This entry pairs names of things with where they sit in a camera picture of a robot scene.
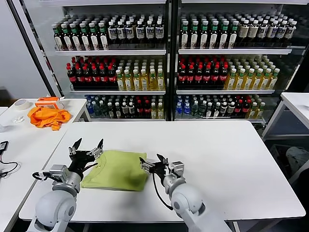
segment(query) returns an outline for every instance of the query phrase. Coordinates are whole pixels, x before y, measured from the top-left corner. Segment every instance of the tape roll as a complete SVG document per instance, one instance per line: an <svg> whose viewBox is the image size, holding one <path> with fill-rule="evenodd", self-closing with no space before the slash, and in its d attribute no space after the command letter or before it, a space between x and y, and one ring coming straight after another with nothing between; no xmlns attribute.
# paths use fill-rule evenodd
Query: tape roll
<svg viewBox="0 0 309 232"><path fill-rule="evenodd" d="M15 110L26 110L30 107L30 102L26 99L19 99L14 102Z"/></svg>

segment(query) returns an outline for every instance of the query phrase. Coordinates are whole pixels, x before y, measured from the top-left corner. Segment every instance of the white tabletop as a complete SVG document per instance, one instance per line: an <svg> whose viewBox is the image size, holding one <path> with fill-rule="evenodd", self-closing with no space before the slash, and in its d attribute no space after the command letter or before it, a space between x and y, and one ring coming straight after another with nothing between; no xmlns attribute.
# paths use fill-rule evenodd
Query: white tabletop
<svg viewBox="0 0 309 232"><path fill-rule="evenodd" d="M92 122L73 123L46 165L69 166L68 147L83 138L80 149L92 149L104 138L105 150L156 153L182 161L184 177L213 202L225 220L290 218L305 215L261 138L248 121ZM168 196L157 178L160 195ZM37 200L52 181L37 182L19 216L31 219ZM158 199L152 178L144 191L81 189L75 222L181 221Z"/></svg>
<svg viewBox="0 0 309 232"><path fill-rule="evenodd" d="M309 93L282 93L284 104L309 129Z"/></svg>
<svg viewBox="0 0 309 232"><path fill-rule="evenodd" d="M65 109L72 118L68 123L62 124L59 131L52 131L51 128L39 129L30 124L27 113L34 105L23 111L16 111L14 106L11 106L0 116L0 124L6 129L5 132L0 132L0 142L9 141L2 160L16 161L21 165L7 178L0 179L0 232L10 231L34 183L32 173L44 167L69 125L80 116L85 104L85 99L64 102ZM25 120L18 124L13 123L13 119L17 116L23 116ZM0 170L6 171L12 167L13 165L1 164Z"/></svg>

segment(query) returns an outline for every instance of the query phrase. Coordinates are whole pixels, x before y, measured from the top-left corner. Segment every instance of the white shelf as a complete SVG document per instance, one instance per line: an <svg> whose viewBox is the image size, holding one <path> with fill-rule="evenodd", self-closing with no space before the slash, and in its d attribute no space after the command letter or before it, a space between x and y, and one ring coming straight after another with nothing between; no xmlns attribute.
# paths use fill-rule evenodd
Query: white shelf
<svg viewBox="0 0 309 232"><path fill-rule="evenodd" d="M275 90L177 90L176 94L271 94Z"/></svg>
<svg viewBox="0 0 309 232"><path fill-rule="evenodd" d="M308 0L182 0L182 3L258 3L258 4L293 4L307 5Z"/></svg>
<svg viewBox="0 0 309 232"><path fill-rule="evenodd" d="M94 51L55 51L58 56L145 56L165 55L165 49L149 50L94 50Z"/></svg>
<svg viewBox="0 0 309 232"><path fill-rule="evenodd" d="M164 91L118 91L118 90L70 90L73 94L93 95L164 95Z"/></svg>
<svg viewBox="0 0 309 232"><path fill-rule="evenodd" d="M165 4L166 0L41 0L42 6Z"/></svg>
<svg viewBox="0 0 309 232"><path fill-rule="evenodd" d="M260 48L231 48L231 49L179 49L179 54L268 54L287 55L292 49L260 49Z"/></svg>

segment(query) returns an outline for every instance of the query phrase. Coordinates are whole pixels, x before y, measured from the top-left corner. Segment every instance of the orange cloth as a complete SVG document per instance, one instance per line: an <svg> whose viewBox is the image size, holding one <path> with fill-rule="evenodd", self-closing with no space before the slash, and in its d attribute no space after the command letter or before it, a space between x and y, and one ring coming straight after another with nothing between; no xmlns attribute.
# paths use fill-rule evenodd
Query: orange cloth
<svg viewBox="0 0 309 232"><path fill-rule="evenodd" d="M38 128L51 127L53 131L58 131L62 123L69 121L70 116L66 110L45 107L34 107L28 113L31 124Z"/></svg>

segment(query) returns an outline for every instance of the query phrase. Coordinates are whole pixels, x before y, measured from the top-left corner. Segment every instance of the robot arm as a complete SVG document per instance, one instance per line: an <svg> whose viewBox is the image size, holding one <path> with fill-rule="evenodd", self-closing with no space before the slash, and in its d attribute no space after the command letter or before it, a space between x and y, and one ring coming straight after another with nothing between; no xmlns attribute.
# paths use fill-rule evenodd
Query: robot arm
<svg viewBox="0 0 309 232"><path fill-rule="evenodd" d="M83 172L97 163L93 162L103 153L103 139L91 151L78 151L82 139L69 147L72 163L66 165L53 165L45 172L37 172L32 176L38 180L53 179L52 191L42 196L36 204L35 216L31 221L28 232L64 232L68 222L76 210L76 196L80 192L80 182Z"/></svg>
<svg viewBox="0 0 309 232"><path fill-rule="evenodd" d="M202 194L186 183L183 177L184 164L180 161L173 162L169 168L168 159L159 154L157 156L160 162L156 163L140 158L141 167L146 172L160 177L165 193L169 195L172 209L183 219L189 232L231 232L224 220L209 209Z"/></svg>

